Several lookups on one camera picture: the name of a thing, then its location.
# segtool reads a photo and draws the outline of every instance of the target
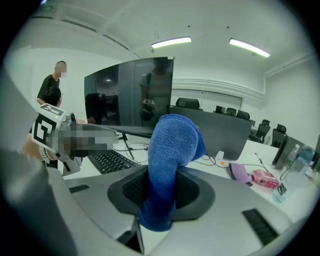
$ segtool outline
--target black monitor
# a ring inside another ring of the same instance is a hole
[[[283,138],[282,143],[280,144],[280,147],[272,161],[272,164],[274,165],[274,168],[277,170],[282,170],[282,168],[285,166],[285,162],[290,154],[290,152],[295,148],[296,144],[300,146],[298,153],[301,152],[302,147],[305,145],[301,141],[292,138],[288,135],[285,135]]]
[[[99,70],[84,78],[88,123],[154,128],[168,114],[174,60],[138,59]]]

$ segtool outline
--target black t-shirt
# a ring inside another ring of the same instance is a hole
[[[54,80],[53,76],[50,74],[48,75],[42,82],[41,88],[39,90],[37,98],[41,100],[45,100],[45,93],[48,90],[49,87],[55,86],[59,88],[60,80],[58,81]]]

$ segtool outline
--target white wall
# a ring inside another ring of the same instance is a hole
[[[320,65],[313,59],[266,79],[261,110],[272,129],[281,124],[287,134],[315,148],[320,134]]]
[[[233,108],[239,110],[241,107],[241,98],[197,90],[174,89],[171,94],[171,105],[176,105],[178,98],[197,99],[200,109],[206,112],[216,111],[217,106]]]
[[[60,79],[63,93],[61,109],[74,112],[76,117],[85,117],[85,77],[106,67],[116,65],[119,61],[105,56],[71,49],[40,48],[31,50],[34,59],[29,99],[34,107],[38,106],[36,98],[46,76],[54,72],[58,61],[67,63],[67,76]]]

